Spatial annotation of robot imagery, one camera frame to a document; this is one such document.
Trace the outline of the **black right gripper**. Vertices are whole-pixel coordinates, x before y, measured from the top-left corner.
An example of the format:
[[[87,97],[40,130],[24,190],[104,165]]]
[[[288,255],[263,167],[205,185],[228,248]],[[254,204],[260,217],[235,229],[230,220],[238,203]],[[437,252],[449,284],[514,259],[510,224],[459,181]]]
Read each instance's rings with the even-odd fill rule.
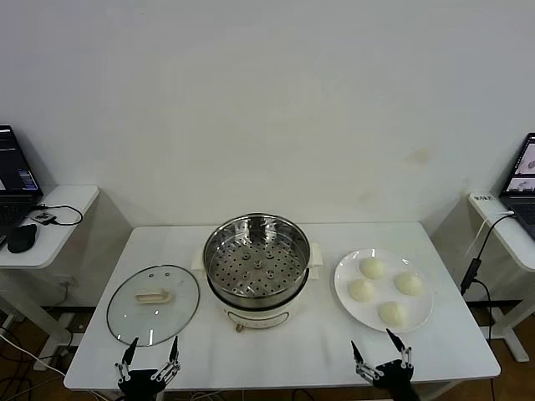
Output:
[[[388,328],[386,332],[400,353],[400,359],[372,368],[364,361],[356,344],[352,341],[355,372],[363,379],[373,379],[373,385],[385,390],[394,401],[419,401],[420,396],[411,383],[414,373],[412,348],[406,347],[402,340]]]

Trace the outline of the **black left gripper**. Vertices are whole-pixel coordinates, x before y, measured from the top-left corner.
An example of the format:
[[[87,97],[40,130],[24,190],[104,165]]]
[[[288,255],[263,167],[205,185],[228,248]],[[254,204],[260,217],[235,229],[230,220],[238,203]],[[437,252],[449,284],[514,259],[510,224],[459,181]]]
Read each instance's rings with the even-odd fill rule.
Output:
[[[174,337],[168,361],[157,369],[136,369],[130,371],[130,365],[135,356],[139,338],[136,337],[125,350],[115,368],[119,375],[118,387],[122,393],[118,400],[155,400],[156,396],[166,388],[165,382],[170,382],[181,370],[179,360],[179,336]]]

